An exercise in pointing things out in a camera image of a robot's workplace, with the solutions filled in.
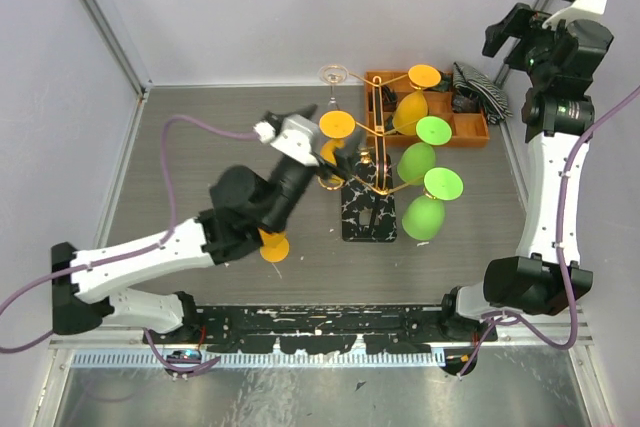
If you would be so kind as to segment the orange goblet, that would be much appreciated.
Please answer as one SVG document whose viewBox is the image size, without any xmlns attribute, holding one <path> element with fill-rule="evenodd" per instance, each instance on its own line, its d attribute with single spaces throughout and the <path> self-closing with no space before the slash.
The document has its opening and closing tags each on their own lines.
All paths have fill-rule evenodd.
<svg viewBox="0 0 640 427">
<path fill-rule="evenodd" d="M 441 81 L 441 74 L 430 65 L 418 64 L 408 70 L 407 78 L 413 92 L 398 104 L 392 120 L 392 130 L 404 136 L 414 136 L 417 123 L 428 114 L 424 90 L 437 86 Z"/>
<path fill-rule="evenodd" d="M 261 257 L 271 263 L 284 260 L 290 251 L 290 244 L 285 232 L 268 233 L 259 230 L 262 246 L 259 249 Z"/>
<path fill-rule="evenodd" d="M 319 179 L 319 183 L 326 190 L 336 191 L 344 186 L 345 181 L 333 173 L 335 168 L 334 150 L 344 145 L 345 139 L 355 131 L 356 122 L 350 114 L 340 110 L 332 110 L 320 118 L 319 127 L 321 133 L 328 138 L 320 149 L 325 173 Z"/>
</svg>

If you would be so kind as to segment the gold wine glass rack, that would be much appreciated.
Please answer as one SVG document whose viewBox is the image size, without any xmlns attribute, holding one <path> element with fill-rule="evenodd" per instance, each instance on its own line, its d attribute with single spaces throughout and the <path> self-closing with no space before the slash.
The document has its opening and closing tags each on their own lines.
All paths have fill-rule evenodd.
<svg viewBox="0 0 640 427">
<path fill-rule="evenodd" d="M 373 87 L 373 93 L 379 99 L 375 103 L 375 113 L 381 113 L 384 86 L 381 79 L 375 77 L 373 82 L 368 82 L 365 77 L 348 72 L 348 78 L 353 77 L 364 86 L 368 83 Z M 409 183 L 398 187 L 393 185 L 387 139 L 399 133 L 393 130 L 386 132 L 382 117 L 379 117 L 374 130 L 366 124 L 355 122 L 352 134 L 363 131 L 367 135 L 367 144 L 360 149 L 355 176 L 338 190 L 341 192 L 342 239 L 345 242 L 390 243 L 397 238 L 394 194 L 410 186 Z"/>
</svg>

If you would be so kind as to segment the clear champagne flute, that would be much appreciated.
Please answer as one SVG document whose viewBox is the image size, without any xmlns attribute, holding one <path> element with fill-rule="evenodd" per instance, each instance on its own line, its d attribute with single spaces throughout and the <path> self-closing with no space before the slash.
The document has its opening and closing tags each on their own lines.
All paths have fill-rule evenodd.
<svg viewBox="0 0 640 427">
<path fill-rule="evenodd" d="M 320 80 L 327 84 L 330 89 L 329 100 L 327 103 L 327 109 L 329 111 L 340 109 L 336 97 L 336 87 L 344 83 L 348 77 L 348 70 L 339 64 L 328 64 L 319 70 Z"/>
</svg>

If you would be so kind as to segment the green goblet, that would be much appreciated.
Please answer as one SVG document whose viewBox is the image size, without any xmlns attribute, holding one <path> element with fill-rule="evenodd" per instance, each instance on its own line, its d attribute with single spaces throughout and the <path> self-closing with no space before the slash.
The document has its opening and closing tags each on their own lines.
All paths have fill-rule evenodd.
<svg viewBox="0 0 640 427">
<path fill-rule="evenodd" d="M 435 167 L 435 146 L 447 144 L 452 137 L 450 125 L 435 116 L 426 116 L 416 123 L 418 142 L 408 147 L 396 166 L 398 177 L 410 185 L 419 185 L 424 175 Z"/>
<path fill-rule="evenodd" d="M 417 241 L 429 241 L 442 228 L 445 204 L 458 199 L 464 191 L 462 178 L 453 170 L 434 167 L 423 177 L 424 193 L 414 199 L 404 213 L 404 232 Z"/>
</svg>

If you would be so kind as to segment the orange goblet front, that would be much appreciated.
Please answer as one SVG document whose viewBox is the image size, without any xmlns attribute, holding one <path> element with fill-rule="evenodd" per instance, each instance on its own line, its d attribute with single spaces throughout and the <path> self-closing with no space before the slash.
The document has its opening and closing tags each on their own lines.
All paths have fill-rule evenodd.
<svg viewBox="0 0 640 427">
<path fill-rule="evenodd" d="M 259 230 L 262 246 L 259 249 L 261 257 L 271 263 L 284 260 L 290 251 L 290 244 L 285 232 L 268 233 Z"/>
</svg>

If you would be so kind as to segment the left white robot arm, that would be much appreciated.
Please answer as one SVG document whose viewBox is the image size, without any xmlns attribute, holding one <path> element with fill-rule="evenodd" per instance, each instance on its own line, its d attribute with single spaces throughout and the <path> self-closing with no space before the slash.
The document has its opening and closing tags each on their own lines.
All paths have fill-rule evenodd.
<svg viewBox="0 0 640 427">
<path fill-rule="evenodd" d="M 212 206 L 166 231 L 102 249 L 78 250 L 68 242 L 51 249 L 52 330 L 76 335 L 102 325 L 146 328 L 178 343 L 200 331 L 192 296 L 135 290 L 174 272 L 209 268 L 254 252 L 271 263 L 289 252 L 290 215 L 314 178 L 354 175 L 362 134 L 353 119 L 336 127 L 328 114 L 315 122 L 311 104 L 287 114 L 267 112 L 244 140 L 280 152 L 268 178 L 249 167 L 227 168 L 210 188 Z"/>
</svg>

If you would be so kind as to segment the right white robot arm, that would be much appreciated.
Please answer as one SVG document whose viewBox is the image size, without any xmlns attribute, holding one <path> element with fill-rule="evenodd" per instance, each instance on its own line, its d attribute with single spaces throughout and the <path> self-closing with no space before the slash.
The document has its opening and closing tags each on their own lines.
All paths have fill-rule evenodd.
<svg viewBox="0 0 640 427">
<path fill-rule="evenodd" d="M 485 30 L 484 56 L 515 39 L 504 62 L 531 82 L 521 118 L 532 185 L 515 255 L 491 261 L 481 282 L 443 297 L 438 326 L 449 340 L 485 331 L 491 317 L 575 317 L 577 300 L 592 287 L 592 272 L 580 266 L 576 223 L 595 125 L 586 91 L 614 39 L 601 22 L 605 10 L 605 0 L 574 0 L 553 14 L 518 3 Z"/>
</svg>

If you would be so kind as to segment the striped grey cloth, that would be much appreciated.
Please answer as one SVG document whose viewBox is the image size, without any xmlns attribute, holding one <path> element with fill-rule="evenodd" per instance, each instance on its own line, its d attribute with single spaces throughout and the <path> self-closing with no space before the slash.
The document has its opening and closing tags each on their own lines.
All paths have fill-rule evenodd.
<svg viewBox="0 0 640 427">
<path fill-rule="evenodd" d="M 456 95 L 473 100 L 482 108 L 489 124 L 497 125 L 512 116 L 507 94 L 475 67 L 454 62 L 452 86 Z"/>
</svg>

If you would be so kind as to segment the dark rolled cloth in tray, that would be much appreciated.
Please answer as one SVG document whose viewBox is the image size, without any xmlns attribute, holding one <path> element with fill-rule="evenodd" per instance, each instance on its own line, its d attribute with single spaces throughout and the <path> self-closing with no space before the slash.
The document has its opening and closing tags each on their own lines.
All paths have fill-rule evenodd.
<svg viewBox="0 0 640 427">
<path fill-rule="evenodd" d="M 382 87 L 382 94 L 385 104 L 395 104 L 397 102 L 397 94 L 389 86 L 385 85 Z"/>
</svg>

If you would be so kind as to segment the dark cloth right compartment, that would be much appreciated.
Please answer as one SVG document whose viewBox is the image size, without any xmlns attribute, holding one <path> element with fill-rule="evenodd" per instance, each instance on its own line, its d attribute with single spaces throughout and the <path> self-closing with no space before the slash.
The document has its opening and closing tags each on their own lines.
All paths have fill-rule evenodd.
<svg viewBox="0 0 640 427">
<path fill-rule="evenodd" d="M 454 113 L 479 113 L 481 110 L 480 100 L 477 96 L 467 96 L 461 93 L 455 93 L 452 96 L 451 106 Z"/>
</svg>

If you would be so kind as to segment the orange divided tray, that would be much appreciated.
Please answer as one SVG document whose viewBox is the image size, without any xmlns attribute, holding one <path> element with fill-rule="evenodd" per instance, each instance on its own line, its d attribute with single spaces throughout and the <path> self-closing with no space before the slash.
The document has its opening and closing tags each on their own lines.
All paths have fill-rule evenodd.
<svg viewBox="0 0 640 427">
<path fill-rule="evenodd" d="M 366 83 L 364 86 L 366 125 L 374 130 L 379 117 L 382 117 L 385 131 L 389 132 L 393 127 L 392 120 L 398 104 L 413 92 L 413 87 L 403 71 L 373 70 L 365 74 L 368 82 L 373 82 L 375 77 L 379 77 L 384 86 L 387 85 L 396 92 L 397 102 L 385 104 L 382 94 L 382 112 L 376 114 L 375 103 L 379 101 L 378 95 L 374 94 L 373 87 Z M 453 95 L 454 89 L 447 87 L 446 84 L 437 90 L 424 90 L 424 97 L 428 102 L 428 115 L 445 120 L 452 129 L 452 137 L 445 147 L 484 147 L 489 141 L 489 129 L 484 112 L 481 109 L 479 113 L 454 113 L 451 106 Z"/>
</svg>

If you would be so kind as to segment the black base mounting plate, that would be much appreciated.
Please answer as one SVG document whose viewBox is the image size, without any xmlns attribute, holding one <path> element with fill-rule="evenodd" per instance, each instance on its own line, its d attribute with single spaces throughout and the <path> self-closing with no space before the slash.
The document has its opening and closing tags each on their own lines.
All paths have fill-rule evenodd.
<svg viewBox="0 0 640 427">
<path fill-rule="evenodd" d="M 347 353 L 356 342 L 375 354 L 429 353 L 440 342 L 470 343 L 487 327 L 434 305 L 202 306 L 171 333 L 151 333 L 156 345 L 202 343 L 211 353 L 293 355 Z"/>
</svg>

